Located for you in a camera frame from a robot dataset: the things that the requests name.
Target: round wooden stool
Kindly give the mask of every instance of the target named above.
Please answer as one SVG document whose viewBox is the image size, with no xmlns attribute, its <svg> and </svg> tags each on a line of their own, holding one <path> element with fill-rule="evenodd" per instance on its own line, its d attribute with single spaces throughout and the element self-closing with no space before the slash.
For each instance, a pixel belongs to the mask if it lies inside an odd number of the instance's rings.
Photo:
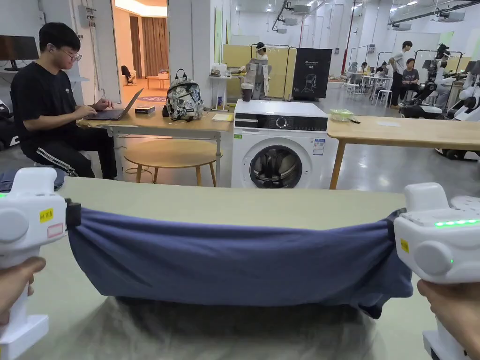
<svg viewBox="0 0 480 360">
<path fill-rule="evenodd" d="M 216 186 L 213 163 L 216 161 L 216 144 L 201 140 L 153 140 L 129 146 L 125 159 L 137 164 L 137 182 L 140 182 L 142 166 L 155 168 L 156 183 L 159 168 L 195 168 L 197 185 L 202 185 L 200 166 L 210 165 L 213 186 Z"/>
</svg>

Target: patterned backpack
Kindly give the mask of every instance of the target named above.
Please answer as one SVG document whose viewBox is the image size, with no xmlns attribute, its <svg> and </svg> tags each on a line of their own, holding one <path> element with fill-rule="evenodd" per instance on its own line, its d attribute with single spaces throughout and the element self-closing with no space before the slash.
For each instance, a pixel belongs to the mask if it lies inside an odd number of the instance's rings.
<svg viewBox="0 0 480 360">
<path fill-rule="evenodd" d="M 172 120 L 199 120 L 204 113 L 204 102 L 200 97 L 200 87 L 192 79 L 187 78 L 183 69 L 179 69 L 175 80 L 167 92 L 167 111 Z"/>
</svg>

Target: small box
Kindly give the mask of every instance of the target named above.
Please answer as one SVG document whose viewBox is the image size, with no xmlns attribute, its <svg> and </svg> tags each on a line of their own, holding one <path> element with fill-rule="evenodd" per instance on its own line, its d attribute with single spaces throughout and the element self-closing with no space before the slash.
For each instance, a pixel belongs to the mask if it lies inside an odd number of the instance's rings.
<svg viewBox="0 0 480 360">
<path fill-rule="evenodd" d="M 135 114 L 151 114 L 153 112 L 155 112 L 155 106 L 135 108 Z"/>
</svg>

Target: green led light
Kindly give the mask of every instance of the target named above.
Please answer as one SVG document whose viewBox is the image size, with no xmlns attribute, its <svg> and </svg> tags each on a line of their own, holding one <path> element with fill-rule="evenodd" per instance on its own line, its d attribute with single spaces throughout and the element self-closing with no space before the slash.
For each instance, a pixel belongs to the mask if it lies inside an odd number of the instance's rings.
<svg viewBox="0 0 480 360">
<path fill-rule="evenodd" d="M 447 221 L 447 222 L 438 222 L 435 223 L 435 226 L 438 228 L 448 228 L 452 226 L 465 226 L 479 223 L 480 220 L 457 220 L 457 221 Z"/>
</svg>

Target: cup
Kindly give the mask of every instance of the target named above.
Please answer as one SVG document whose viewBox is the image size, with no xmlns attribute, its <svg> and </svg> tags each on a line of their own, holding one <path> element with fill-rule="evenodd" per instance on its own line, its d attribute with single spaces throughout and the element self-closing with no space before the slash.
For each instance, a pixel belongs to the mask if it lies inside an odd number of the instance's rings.
<svg viewBox="0 0 480 360">
<path fill-rule="evenodd" d="M 241 85 L 241 99 L 243 101 L 250 101 L 252 99 L 253 84 L 243 83 Z"/>
</svg>

